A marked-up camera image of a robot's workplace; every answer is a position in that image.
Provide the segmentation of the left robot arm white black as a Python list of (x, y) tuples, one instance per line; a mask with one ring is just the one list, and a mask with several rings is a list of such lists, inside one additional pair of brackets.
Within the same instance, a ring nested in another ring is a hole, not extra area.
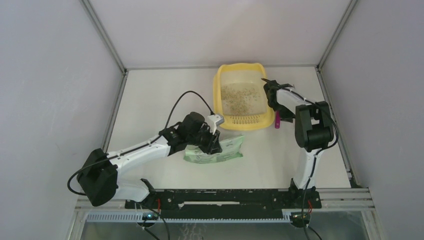
[(118, 151), (93, 150), (73, 177), (93, 207), (111, 200), (130, 200), (149, 209), (157, 200), (153, 187), (146, 179), (127, 178), (126, 173), (149, 161), (183, 151), (188, 145), (207, 155), (221, 153), (218, 126), (224, 121), (220, 114), (203, 117), (190, 112), (183, 121), (164, 128), (147, 141)]

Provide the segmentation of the green cat litter bag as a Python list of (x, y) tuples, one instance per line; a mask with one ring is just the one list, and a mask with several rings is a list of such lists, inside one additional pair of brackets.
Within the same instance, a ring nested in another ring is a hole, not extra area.
[(244, 139), (243, 135), (224, 139), (220, 141), (222, 152), (214, 154), (206, 154), (198, 146), (188, 145), (184, 151), (183, 159), (194, 164), (215, 164), (242, 158), (241, 146)]

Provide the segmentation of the pink plastic litter scoop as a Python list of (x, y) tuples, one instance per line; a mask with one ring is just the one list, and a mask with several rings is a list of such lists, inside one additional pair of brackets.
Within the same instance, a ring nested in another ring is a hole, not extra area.
[(280, 117), (280, 112), (276, 111), (275, 112), (275, 121), (274, 121), (274, 128), (275, 129), (279, 129), (281, 125), (281, 117)]

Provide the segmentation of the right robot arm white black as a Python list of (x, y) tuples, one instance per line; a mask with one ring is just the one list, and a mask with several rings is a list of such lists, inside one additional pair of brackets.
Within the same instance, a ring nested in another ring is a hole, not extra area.
[(280, 120), (294, 124), (294, 138), (300, 148), (298, 165), (289, 187), (289, 203), (302, 208), (315, 193), (317, 166), (324, 151), (333, 147), (338, 129), (326, 101), (312, 101), (289, 83), (263, 78), (267, 104)]

